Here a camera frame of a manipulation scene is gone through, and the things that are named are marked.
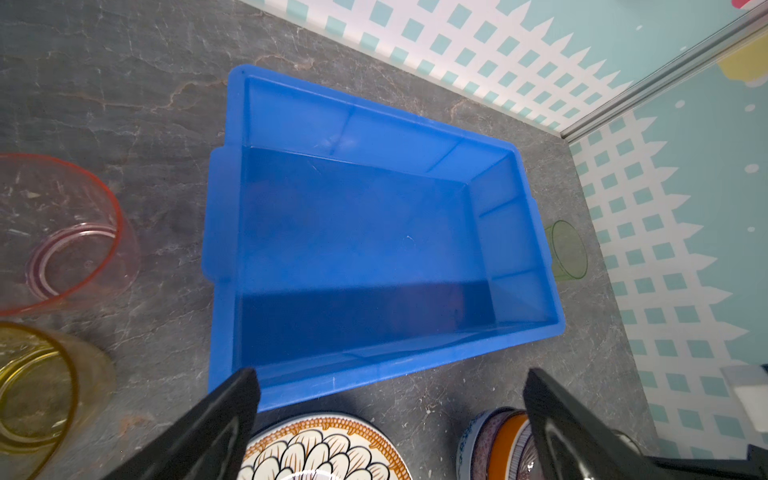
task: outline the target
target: blue plastic bin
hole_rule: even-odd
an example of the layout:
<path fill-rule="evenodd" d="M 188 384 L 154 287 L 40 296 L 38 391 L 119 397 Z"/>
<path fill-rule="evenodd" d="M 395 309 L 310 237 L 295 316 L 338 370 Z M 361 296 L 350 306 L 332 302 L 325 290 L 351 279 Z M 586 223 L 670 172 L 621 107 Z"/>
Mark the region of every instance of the blue plastic bin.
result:
<path fill-rule="evenodd" d="M 209 387 L 274 409 L 563 333 L 512 144 L 253 66 L 210 157 Z"/>

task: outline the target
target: ceramic bowl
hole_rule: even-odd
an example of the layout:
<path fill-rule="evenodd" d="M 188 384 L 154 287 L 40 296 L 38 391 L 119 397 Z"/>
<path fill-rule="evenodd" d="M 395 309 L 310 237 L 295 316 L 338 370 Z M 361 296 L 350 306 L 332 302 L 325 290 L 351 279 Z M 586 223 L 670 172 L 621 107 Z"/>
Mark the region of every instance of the ceramic bowl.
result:
<path fill-rule="evenodd" d="M 469 423 L 469 426 L 458 441 L 458 448 L 456 450 L 456 478 L 458 480 L 485 480 L 473 475 L 473 470 L 475 472 L 483 472 L 485 470 L 480 465 L 476 465 L 473 468 L 473 458 L 476 458 L 478 463 L 487 464 L 495 430 L 498 430 L 514 412 L 515 409 L 511 407 L 486 410 Z M 480 447 L 483 452 L 478 451 L 477 455 L 475 455 L 477 447 Z"/>
<path fill-rule="evenodd" d="M 531 434 L 531 423 L 523 411 L 518 411 L 504 422 L 493 440 L 488 460 L 488 480 L 518 477 L 525 446 L 533 443 Z"/>

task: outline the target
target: orange patterned plate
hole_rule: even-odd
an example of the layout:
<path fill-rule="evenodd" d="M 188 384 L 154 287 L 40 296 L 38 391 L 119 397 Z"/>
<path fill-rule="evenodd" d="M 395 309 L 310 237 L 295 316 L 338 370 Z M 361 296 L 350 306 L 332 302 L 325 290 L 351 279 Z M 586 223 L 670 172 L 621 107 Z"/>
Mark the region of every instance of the orange patterned plate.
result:
<path fill-rule="evenodd" d="M 411 480 L 411 474 L 373 425 L 340 413 L 316 413 L 253 437 L 237 480 Z"/>

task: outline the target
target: countertop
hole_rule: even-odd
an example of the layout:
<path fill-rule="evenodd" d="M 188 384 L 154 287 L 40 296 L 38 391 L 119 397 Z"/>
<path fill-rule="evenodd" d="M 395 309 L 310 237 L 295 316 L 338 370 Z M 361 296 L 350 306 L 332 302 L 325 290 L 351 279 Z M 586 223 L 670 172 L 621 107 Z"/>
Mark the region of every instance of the countertop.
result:
<path fill-rule="evenodd" d="M 213 287 L 200 270 L 208 159 L 223 143 L 227 73 L 255 64 L 497 137 L 522 153 L 544 224 L 572 223 L 583 280 L 559 283 L 563 336 L 259 414 L 340 411 L 368 419 L 414 478 L 453 478 L 469 420 L 522 407 L 540 366 L 646 452 L 657 437 L 566 143 L 407 72 L 234 0 L 0 3 L 0 151 L 89 169 L 117 194 L 141 244 L 135 284 L 101 308 L 18 319 L 76 335 L 114 360 L 108 409 L 55 464 L 100 478 L 207 391 Z"/>

